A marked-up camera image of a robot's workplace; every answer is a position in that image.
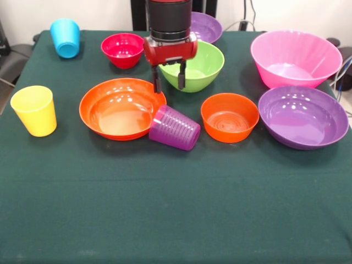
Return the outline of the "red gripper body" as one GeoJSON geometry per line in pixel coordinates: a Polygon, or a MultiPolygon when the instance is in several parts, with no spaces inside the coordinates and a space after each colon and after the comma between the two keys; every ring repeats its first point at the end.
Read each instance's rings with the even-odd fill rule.
{"type": "Polygon", "coordinates": [[[144,53],[152,66],[170,64],[192,59],[197,53],[197,37],[191,32],[189,37],[178,42],[158,42],[151,36],[144,38],[144,53]]]}

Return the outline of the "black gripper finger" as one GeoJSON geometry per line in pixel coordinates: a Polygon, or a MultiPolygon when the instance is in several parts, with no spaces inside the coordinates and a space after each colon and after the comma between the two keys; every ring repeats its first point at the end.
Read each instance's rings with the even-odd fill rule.
{"type": "Polygon", "coordinates": [[[153,89],[154,93],[160,94],[162,92],[161,80],[158,74],[158,66],[152,65],[153,89]]]}
{"type": "Polygon", "coordinates": [[[185,70],[186,70],[186,61],[183,60],[180,62],[180,71],[178,74],[178,89],[182,90],[185,87],[185,70]]]}

